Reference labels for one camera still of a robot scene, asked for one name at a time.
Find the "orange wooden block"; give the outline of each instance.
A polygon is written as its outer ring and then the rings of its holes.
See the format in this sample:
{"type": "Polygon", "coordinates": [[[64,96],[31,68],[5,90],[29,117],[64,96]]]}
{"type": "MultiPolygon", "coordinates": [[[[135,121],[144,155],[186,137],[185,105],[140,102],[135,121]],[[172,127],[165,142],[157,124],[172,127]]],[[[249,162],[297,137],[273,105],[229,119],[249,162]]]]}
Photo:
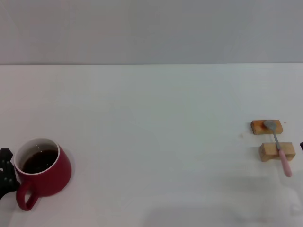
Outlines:
{"type": "MultiPolygon", "coordinates": [[[[259,120],[259,121],[252,121],[251,122],[251,129],[255,135],[264,135],[264,134],[273,134],[273,132],[268,129],[263,122],[266,120],[259,120]]],[[[281,134],[283,132],[283,127],[279,120],[270,120],[276,123],[276,134],[281,134]]]]}
{"type": "MultiPolygon", "coordinates": [[[[280,143],[282,150],[288,161],[291,161],[295,156],[295,150],[292,143],[280,143]]],[[[271,159],[280,159],[279,152],[276,148],[276,143],[262,143],[259,154],[262,162],[267,162],[271,159]]]]}

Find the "red mug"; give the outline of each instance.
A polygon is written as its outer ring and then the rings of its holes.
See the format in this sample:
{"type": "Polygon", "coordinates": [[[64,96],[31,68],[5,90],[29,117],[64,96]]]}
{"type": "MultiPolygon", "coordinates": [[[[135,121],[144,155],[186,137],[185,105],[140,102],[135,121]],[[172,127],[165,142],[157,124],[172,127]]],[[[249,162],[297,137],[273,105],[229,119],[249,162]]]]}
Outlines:
{"type": "Polygon", "coordinates": [[[24,144],[14,157],[15,169],[22,182],[17,190],[16,199],[22,210],[31,210],[39,197],[50,196],[61,191],[71,178],[71,163],[63,149],[53,140],[37,138],[24,144]],[[35,153],[40,151],[40,147],[56,149],[58,156],[55,162],[46,170],[29,174],[22,171],[25,162],[35,153]],[[31,192],[27,202],[25,194],[31,192]]]}

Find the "white table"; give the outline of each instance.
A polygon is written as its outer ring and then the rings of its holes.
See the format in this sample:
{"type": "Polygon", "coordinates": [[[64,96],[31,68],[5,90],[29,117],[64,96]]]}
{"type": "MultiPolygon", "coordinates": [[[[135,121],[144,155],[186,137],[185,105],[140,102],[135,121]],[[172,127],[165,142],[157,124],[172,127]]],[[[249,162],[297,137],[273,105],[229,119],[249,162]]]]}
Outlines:
{"type": "Polygon", "coordinates": [[[0,66],[0,146],[55,139],[73,176],[1,227],[301,227],[303,64],[0,66]],[[249,123],[280,119],[293,177],[249,123]]]}

